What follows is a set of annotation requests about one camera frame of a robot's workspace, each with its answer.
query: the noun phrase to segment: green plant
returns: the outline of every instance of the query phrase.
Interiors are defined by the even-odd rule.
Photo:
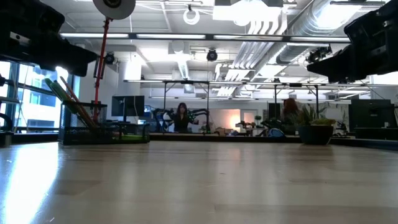
[[[255,115],[254,119],[256,120],[256,123],[261,121],[261,116]]]
[[[294,123],[296,126],[309,126],[309,125],[324,125],[330,126],[336,123],[333,119],[327,119],[324,116],[321,118],[317,118],[317,112],[315,109],[308,104],[309,110],[303,106],[302,110],[298,114],[292,114],[289,116],[289,119]],[[326,110],[322,108],[319,110],[319,113],[322,113]]]

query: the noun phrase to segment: white spool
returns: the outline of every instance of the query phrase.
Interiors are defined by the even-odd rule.
[[[183,15],[184,21],[189,25],[197,24],[200,19],[199,12],[196,9],[192,9],[192,11],[195,12],[195,17],[193,19],[188,19],[188,12],[190,12],[188,9],[184,12]]]
[[[93,0],[95,7],[110,19],[125,19],[136,7],[136,0]]]

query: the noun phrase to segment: potted plant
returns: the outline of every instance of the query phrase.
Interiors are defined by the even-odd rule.
[[[292,119],[297,127],[298,135],[304,144],[326,145],[333,135],[334,119],[317,118],[312,106],[306,109],[303,106],[301,112]]]
[[[261,126],[259,125],[259,122],[261,121],[261,116],[259,115],[255,115],[254,119],[256,120],[256,128],[261,128]]]

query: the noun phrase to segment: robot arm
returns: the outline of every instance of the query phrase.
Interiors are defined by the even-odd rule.
[[[197,109],[193,111],[188,111],[188,116],[190,118],[190,122],[193,123],[195,118],[200,115],[206,115],[206,117],[209,115],[209,111],[206,109]]]
[[[327,76],[330,83],[398,71],[398,0],[357,18],[344,32],[351,44],[333,57],[308,65],[308,71]]]
[[[61,66],[85,77],[97,54],[74,46],[58,33],[65,17],[39,0],[2,0],[0,60],[36,64],[41,69]]]

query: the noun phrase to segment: wire basket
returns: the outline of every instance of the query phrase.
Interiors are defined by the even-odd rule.
[[[120,141],[149,142],[149,124],[117,123]]]
[[[118,127],[106,124],[106,109],[102,104],[64,101],[58,140],[62,144],[112,143]]]

